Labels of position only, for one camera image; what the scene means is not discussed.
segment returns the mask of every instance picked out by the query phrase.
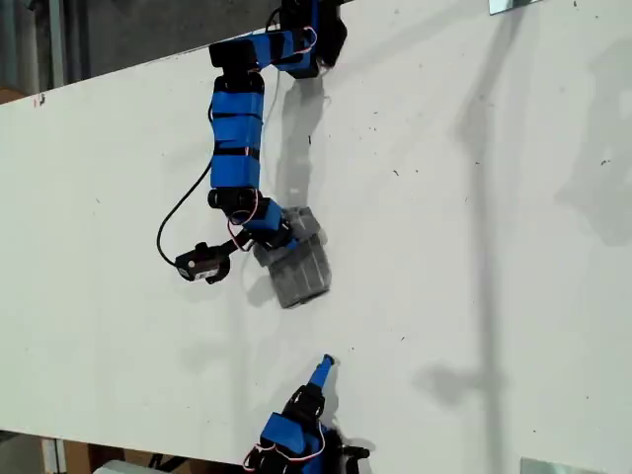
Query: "black cable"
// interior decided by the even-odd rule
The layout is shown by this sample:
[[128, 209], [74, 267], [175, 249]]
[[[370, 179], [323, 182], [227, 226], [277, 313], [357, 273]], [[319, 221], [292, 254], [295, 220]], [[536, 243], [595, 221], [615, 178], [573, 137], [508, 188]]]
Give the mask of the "black cable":
[[160, 244], [162, 231], [165, 229], [165, 225], [167, 225], [167, 222], [169, 221], [169, 219], [171, 219], [171, 216], [176, 213], [176, 211], [180, 208], [180, 206], [185, 202], [185, 200], [189, 198], [189, 196], [193, 193], [193, 191], [195, 191], [196, 188], [199, 186], [199, 183], [201, 183], [201, 181], [208, 174], [208, 172], [210, 171], [210, 165], [212, 164], [212, 162], [213, 162], [212, 159], [208, 161], [208, 165], [204, 169], [204, 172], [201, 174], [199, 178], [197, 178], [197, 181], [194, 183], [193, 186], [191, 186], [191, 189], [188, 190], [187, 193], [184, 196], [182, 196], [182, 198], [174, 206], [174, 208], [171, 209], [171, 211], [167, 214], [167, 217], [165, 217], [165, 220], [163, 220], [162, 224], [160, 224], [160, 228], [158, 229], [158, 235], [156, 236], [156, 247], [158, 248], [158, 253], [163, 258], [163, 260], [167, 262], [169, 265], [171, 265], [172, 267], [175, 267], [176, 264], [172, 262], [171, 260], [169, 260], [169, 257], [167, 257], [165, 253], [162, 251], [162, 246]]

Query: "floor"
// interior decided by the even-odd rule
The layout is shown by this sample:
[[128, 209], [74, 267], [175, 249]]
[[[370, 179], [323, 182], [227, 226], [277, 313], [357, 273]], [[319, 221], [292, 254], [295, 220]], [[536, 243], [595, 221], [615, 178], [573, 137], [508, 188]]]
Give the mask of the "floor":
[[0, 472], [42, 474], [40, 439], [25, 434], [7, 437], [0, 432]]
[[76, 0], [85, 3], [86, 73], [98, 76], [262, 28], [280, 0]]

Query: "red wire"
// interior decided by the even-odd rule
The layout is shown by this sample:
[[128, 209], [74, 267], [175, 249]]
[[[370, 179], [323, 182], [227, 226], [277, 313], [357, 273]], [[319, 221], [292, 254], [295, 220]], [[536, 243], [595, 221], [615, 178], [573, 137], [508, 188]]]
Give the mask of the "red wire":
[[325, 435], [323, 434], [323, 425], [320, 422], [318, 422], [318, 430], [320, 431], [320, 439], [323, 442], [323, 445], [317, 452], [314, 452], [313, 454], [310, 454], [304, 457], [289, 457], [283, 454], [282, 452], [280, 452], [278, 449], [276, 450], [276, 452], [279, 453], [281, 456], [283, 456], [285, 459], [287, 459], [290, 462], [305, 462], [305, 461], [309, 461], [311, 459], [314, 459], [315, 457], [320, 456], [325, 450]]
[[[303, 457], [289, 457], [286, 454], [283, 454], [282, 452], [280, 452], [277, 448], [276, 444], [273, 444], [270, 447], [261, 447], [259, 444], [255, 444], [255, 447], [253, 449], [257, 449], [258, 451], [271, 451], [271, 450], [275, 450], [278, 454], [280, 454], [281, 456], [283, 456], [285, 459], [287, 459], [289, 462], [305, 462], [305, 461], [310, 461], [318, 456], [320, 456], [323, 451], [325, 450], [325, 435], [323, 434], [323, 425], [319, 422], [318, 423], [318, 431], [320, 432], [320, 439], [321, 442], [323, 443], [323, 445], [321, 446], [321, 448], [317, 451], [314, 452], [313, 454], [309, 454], [308, 456], [303, 456]], [[246, 459], [244, 459], [244, 462], [242, 464], [242, 467], [244, 468], [244, 471], [246, 472], [255, 472], [255, 467], [248, 467], [247, 463], [250, 460], [250, 453], [252, 452], [252, 450], [248, 453], [248, 455], [246, 456]]]

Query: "white tabletop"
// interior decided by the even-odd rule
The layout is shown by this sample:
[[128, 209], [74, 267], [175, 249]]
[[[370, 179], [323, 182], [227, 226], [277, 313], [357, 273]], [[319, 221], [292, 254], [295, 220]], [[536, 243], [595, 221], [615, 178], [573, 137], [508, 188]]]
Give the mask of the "white tabletop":
[[[292, 310], [251, 255], [208, 286], [156, 252], [211, 153], [205, 49], [0, 108], [0, 428], [240, 462], [329, 353], [375, 473], [628, 474], [632, 4], [577, 4], [361, 0], [322, 79], [265, 71], [262, 190], [333, 271]], [[170, 256], [226, 239], [207, 191]]]

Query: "gray plastic block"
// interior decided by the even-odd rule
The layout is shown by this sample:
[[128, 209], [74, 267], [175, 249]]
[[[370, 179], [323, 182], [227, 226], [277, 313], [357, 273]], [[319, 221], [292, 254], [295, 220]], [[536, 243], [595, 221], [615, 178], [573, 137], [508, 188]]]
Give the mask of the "gray plastic block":
[[280, 306], [288, 308], [328, 291], [332, 274], [318, 234], [320, 224], [311, 209], [291, 207], [283, 212], [299, 241], [297, 247], [268, 252], [256, 245], [254, 255], [262, 267], [268, 267]]

